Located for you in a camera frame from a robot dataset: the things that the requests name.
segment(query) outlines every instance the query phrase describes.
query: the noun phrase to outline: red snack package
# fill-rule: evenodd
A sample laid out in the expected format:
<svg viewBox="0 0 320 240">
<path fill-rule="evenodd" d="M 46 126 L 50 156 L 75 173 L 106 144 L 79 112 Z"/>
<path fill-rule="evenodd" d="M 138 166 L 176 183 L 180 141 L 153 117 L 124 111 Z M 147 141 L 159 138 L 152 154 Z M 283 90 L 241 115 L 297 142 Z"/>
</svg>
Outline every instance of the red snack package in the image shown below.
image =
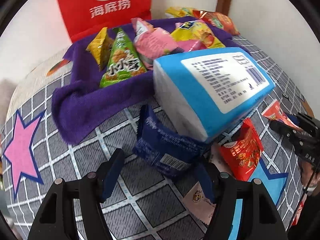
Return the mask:
<svg viewBox="0 0 320 240">
<path fill-rule="evenodd" d="M 303 131 L 300 127 L 295 125 L 282 111 L 278 100 L 274 100 L 261 114 L 269 120 L 283 122 L 297 131 Z"/>
<path fill-rule="evenodd" d="M 240 35 L 233 21 L 222 13 L 194 10 L 193 14 L 196 18 L 202 19 L 214 27 L 222 29 L 232 35 Z"/>
<path fill-rule="evenodd" d="M 243 121 L 237 141 L 220 147 L 221 156 L 238 180 L 248 181 L 258 165 L 263 151 L 259 135 L 250 118 Z"/>
</svg>

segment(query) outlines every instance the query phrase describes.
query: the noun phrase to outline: white wall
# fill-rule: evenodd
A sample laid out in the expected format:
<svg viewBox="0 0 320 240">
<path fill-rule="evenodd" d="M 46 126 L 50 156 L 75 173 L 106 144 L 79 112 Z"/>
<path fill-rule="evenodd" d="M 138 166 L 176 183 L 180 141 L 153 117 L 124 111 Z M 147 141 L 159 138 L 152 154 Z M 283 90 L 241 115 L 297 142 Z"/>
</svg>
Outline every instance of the white wall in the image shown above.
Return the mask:
<svg viewBox="0 0 320 240">
<path fill-rule="evenodd" d="M 152 0 L 153 18 L 169 6 L 214 10 L 217 0 Z M 0 37 L 0 82 L 18 83 L 34 67 L 71 45 L 57 0 L 28 0 Z"/>
<path fill-rule="evenodd" d="M 232 0 L 229 17 L 289 75 L 320 118 L 320 44 L 289 0 Z"/>
</svg>

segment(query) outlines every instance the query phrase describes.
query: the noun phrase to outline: yellow snack package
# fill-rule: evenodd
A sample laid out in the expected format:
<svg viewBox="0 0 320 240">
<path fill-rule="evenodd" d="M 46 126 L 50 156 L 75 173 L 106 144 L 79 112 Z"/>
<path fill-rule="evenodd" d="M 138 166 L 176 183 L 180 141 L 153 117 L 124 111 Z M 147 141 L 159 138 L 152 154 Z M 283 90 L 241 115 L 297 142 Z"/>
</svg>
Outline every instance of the yellow snack package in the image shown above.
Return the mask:
<svg viewBox="0 0 320 240">
<path fill-rule="evenodd" d="M 197 10 L 192 7 L 169 7 L 165 12 L 172 15 L 173 17 L 185 17 L 193 16 L 193 10 Z"/>
<path fill-rule="evenodd" d="M 208 49 L 225 48 L 203 20 L 177 24 L 171 33 L 175 41 L 200 40 Z"/>
<path fill-rule="evenodd" d="M 113 39 L 108 36 L 108 28 L 103 27 L 93 41 L 89 43 L 86 49 L 91 52 L 100 71 L 102 71 L 108 64 L 112 45 Z"/>
</svg>

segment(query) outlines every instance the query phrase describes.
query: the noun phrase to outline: purple cloth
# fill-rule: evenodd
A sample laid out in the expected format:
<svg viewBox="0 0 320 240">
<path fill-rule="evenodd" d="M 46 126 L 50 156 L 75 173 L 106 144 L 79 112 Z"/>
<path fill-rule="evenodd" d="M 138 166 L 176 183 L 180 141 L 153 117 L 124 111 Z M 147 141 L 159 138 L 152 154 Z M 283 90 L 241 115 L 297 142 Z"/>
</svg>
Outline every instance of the purple cloth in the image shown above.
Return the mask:
<svg viewBox="0 0 320 240">
<path fill-rule="evenodd" d="M 175 30 L 175 23 L 192 20 L 196 19 L 183 17 L 149 22 L 155 28 L 161 27 L 171 33 Z M 210 28 L 226 47 L 241 47 L 232 41 L 231 34 L 214 26 Z M 133 41 L 135 31 L 132 24 L 122 25 L 122 29 Z M 111 29 L 108 34 L 115 38 Z M 104 72 L 98 70 L 95 59 L 85 50 L 95 36 L 87 36 L 70 46 L 64 55 L 65 59 L 73 61 L 70 84 L 56 89 L 52 95 L 52 117 L 61 137 L 70 144 L 79 144 L 106 119 L 154 95 L 152 71 L 99 89 Z"/>
</svg>

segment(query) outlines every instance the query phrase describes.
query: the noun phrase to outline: black cable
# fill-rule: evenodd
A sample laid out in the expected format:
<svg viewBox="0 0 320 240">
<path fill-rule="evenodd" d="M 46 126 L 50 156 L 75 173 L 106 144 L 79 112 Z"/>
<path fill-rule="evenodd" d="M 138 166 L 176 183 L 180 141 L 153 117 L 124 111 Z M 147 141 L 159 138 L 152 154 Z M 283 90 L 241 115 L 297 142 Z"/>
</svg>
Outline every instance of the black cable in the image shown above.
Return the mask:
<svg viewBox="0 0 320 240">
<path fill-rule="evenodd" d="M 296 214 L 297 214 L 297 211 L 298 211 L 298 209 L 299 209 L 299 206 L 300 206 L 300 204 L 301 204 L 301 202 L 302 202 L 302 200 L 303 200 L 303 198 L 304 198 L 304 195 L 307 193 L 308 188 L 309 188 L 309 186 L 310 186 L 310 183 L 311 183 L 314 175 L 316 174 L 316 171 L 318 170 L 319 166 L 320 166 L 320 161 L 318 162 L 317 167 L 314 169 L 314 171 L 313 171 L 313 173 L 312 173 L 312 175 L 311 175 L 311 178 L 309 179 L 309 182 L 308 182 L 306 188 L 304 189 L 303 194 L 302 194 L 302 196 L 301 196 L 301 198 L 300 198 L 300 200 L 299 200 L 299 202 L 298 202 L 298 204 L 297 204 L 297 207 L 296 207 L 296 209 L 294 210 L 293 216 L 291 217 L 290 222 L 289 222 L 289 227 L 288 227 L 288 229 L 287 229 L 287 234 L 289 233 L 289 229 L 290 229 L 291 224 L 292 224 L 292 222 L 293 222 L 293 220 L 294 220 L 294 218 L 295 218 L 295 216 L 296 216 Z"/>
</svg>

